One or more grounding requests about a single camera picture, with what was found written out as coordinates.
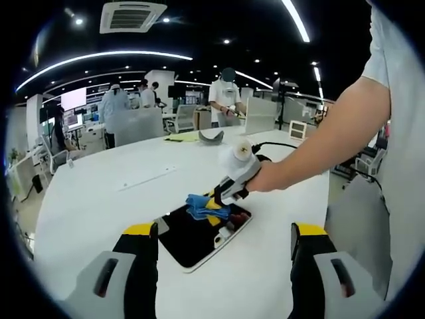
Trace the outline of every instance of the ceiling light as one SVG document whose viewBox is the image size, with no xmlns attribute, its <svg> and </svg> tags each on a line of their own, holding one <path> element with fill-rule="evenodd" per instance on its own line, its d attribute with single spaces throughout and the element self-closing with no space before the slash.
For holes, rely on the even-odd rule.
<svg viewBox="0 0 425 319">
<path fill-rule="evenodd" d="M 289 11 L 292 17 L 292 20 L 294 20 L 295 24 L 297 25 L 301 38 L 303 39 L 305 43 L 309 43 L 310 38 L 308 37 L 307 31 L 305 30 L 303 21 L 299 17 L 298 12 L 295 9 L 294 5 L 292 4 L 291 0 L 282 0 L 282 2 L 284 3 L 286 9 Z"/>
<path fill-rule="evenodd" d="M 176 81 L 174 81 L 174 83 L 183 83 L 183 84 L 193 84 L 193 85 L 211 86 L 210 84 L 207 84 L 207 83 L 198 83 L 198 82 L 180 81 L 180 80 L 176 80 Z"/>
<path fill-rule="evenodd" d="M 316 81 L 320 82 L 320 71 L 319 68 L 314 67 L 314 74 L 316 75 Z"/>
<path fill-rule="evenodd" d="M 51 65 L 40 72 L 37 72 L 36 74 L 32 75 L 28 79 L 26 79 L 24 82 L 22 82 L 15 90 L 15 92 L 18 92 L 22 87 L 27 85 L 29 82 L 32 82 L 34 79 L 38 78 L 40 75 L 47 73 L 48 71 L 58 68 L 62 65 L 70 64 L 79 60 L 85 60 L 87 58 L 97 58 L 99 56 L 112 56 L 112 55 L 129 55 L 129 54 L 144 54 L 144 55 L 156 55 L 156 56 L 166 56 L 169 58 L 179 58 L 182 60 L 188 60 L 192 61 L 193 58 L 189 56 L 183 56 L 183 55 L 177 55 L 177 54 L 171 54 L 171 53 L 163 53 L 163 52 L 155 52 L 155 51 L 109 51 L 109 52 L 100 52 L 100 53 L 92 53 L 82 56 L 77 56 L 75 58 L 70 58 L 68 60 L 64 60 L 62 62 L 56 63 L 54 65 Z"/>
<path fill-rule="evenodd" d="M 246 75 L 246 74 L 244 74 L 242 72 L 239 72 L 239 71 L 236 71 L 236 74 L 237 75 L 240 75 L 240 76 L 243 76 L 244 78 L 248 78 L 248 79 L 250 79 L 252 81 L 255 81 L 255 82 L 257 82 L 257 83 L 259 83 L 261 85 L 264 85 L 266 88 L 269 88 L 270 90 L 273 90 L 273 86 L 270 86 L 270 85 L 268 85 L 268 84 L 266 84 L 266 83 L 264 83 L 264 82 L 262 82 L 260 80 L 257 80 L 256 78 L 253 78 L 252 76 Z"/>
</svg>

